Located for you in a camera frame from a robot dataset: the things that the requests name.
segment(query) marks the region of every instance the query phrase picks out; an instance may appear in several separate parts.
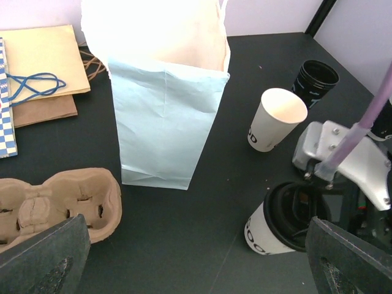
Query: black paper cup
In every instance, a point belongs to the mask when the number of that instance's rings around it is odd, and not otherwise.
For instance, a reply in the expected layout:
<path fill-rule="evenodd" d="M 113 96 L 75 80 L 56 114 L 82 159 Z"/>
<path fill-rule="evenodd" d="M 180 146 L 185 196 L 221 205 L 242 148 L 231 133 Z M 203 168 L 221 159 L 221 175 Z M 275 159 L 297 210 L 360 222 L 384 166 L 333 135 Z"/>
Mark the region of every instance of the black paper cup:
<path fill-rule="evenodd" d="M 375 141 L 392 138 L 392 97 L 382 108 L 368 135 Z"/>
<path fill-rule="evenodd" d="M 330 66 L 317 60 L 303 63 L 292 86 L 292 92 L 311 109 L 339 82 L 339 75 Z"/>

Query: metal bracket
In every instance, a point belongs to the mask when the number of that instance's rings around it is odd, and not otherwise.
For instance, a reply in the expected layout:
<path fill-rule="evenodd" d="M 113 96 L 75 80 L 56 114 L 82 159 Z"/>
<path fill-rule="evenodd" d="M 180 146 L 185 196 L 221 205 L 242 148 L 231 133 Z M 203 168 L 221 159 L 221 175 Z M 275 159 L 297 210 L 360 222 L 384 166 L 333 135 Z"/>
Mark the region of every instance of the metal bracket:
<path fill-rule="evenodd" d="M 340 143 L 348 128 L 332 121 L 312 122 L 298 140 L 293 164 L 306 170 L 310 159 L 324 160 Z M 363 138 L 337 171 L 358 185 L 380 211 L 391 208 L 386 178 L 391 162 L 370 138 Z"/>

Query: black frame edge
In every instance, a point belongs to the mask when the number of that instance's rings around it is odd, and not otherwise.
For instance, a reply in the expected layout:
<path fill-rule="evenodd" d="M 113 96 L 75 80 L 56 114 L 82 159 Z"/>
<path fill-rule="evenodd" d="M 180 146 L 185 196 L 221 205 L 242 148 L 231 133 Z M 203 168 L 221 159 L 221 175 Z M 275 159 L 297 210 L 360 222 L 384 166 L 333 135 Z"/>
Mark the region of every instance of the black frame edge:
<path fill-rule="evenodd" d="M 326 19 L 329 12 L 331 11 L 332 7 L 335 5 L 336 1 L 337 0 L 323 0 L 316 14 L 314 15 L 311 23 L 307 27 L 305 34 L 310 35 L 312 36 L 312 38 L 314 38 L 317 31 L 320 29 L 324 20 Z"/>

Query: blue checkered paper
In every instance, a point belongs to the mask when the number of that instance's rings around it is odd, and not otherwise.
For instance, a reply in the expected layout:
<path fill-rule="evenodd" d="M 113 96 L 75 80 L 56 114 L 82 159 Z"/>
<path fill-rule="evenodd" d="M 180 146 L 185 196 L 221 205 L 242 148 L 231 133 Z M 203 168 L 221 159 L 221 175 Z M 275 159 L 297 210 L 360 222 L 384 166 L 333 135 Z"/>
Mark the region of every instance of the blue checkered paper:
<path fill-rule="evenodd" d="M 12 109 L 8 97 L 6 52 L 4 41 L 0 37 L 0 158 L 18 154 L 13 129 Z"/>

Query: purple tube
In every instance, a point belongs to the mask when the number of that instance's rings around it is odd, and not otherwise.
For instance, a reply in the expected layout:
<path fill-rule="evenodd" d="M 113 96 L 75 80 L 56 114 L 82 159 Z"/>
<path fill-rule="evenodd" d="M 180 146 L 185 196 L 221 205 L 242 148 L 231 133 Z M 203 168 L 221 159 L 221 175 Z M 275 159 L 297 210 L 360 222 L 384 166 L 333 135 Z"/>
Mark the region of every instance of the purple tube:
<path fill-rule="evenodd" d="M 332 181 L 337 167 L 354 150 L 370 131 L 375 119 L 392 95 L 392 63 L 382 81 L 380 89 L 368 106 L 358 124 L 349 130 L 336 149 L 321 163 L 315 166 L 315 175 L 326 181 Z"/>

